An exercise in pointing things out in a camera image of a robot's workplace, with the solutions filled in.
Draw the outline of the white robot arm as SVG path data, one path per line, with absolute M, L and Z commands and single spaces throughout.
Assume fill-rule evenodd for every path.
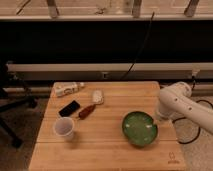
M 162 88 L 158 94 L 156 116 L 161 120 L 167 120 L 177 112 L 213 134 L 213 109 L 192 101 L 191 95 L 192 89 L 185 82 L 177 82 Z

